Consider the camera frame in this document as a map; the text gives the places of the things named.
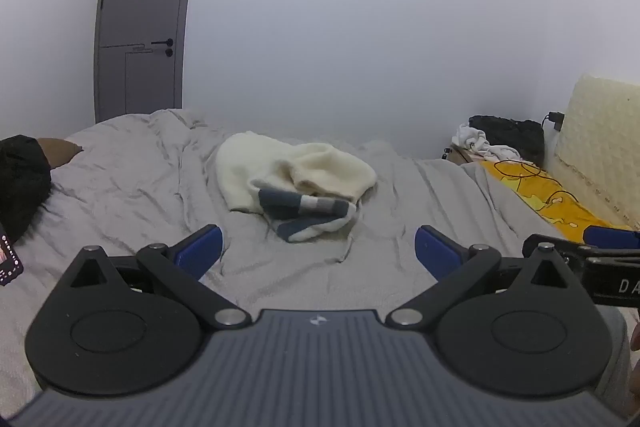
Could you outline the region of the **person's right hand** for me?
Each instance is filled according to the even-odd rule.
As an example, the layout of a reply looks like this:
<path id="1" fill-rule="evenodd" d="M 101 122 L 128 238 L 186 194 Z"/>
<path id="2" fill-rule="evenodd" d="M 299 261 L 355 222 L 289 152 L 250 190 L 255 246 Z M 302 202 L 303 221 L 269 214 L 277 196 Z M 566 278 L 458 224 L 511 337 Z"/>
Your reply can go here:
<path id="1" fill-rule="evenodd" d="M 640 323 L 637 323 L 636 326 L 634 326 L 634 331 L 632 332 L 630 340 L 630 349 L 632 351 L 640 350 Z"/>

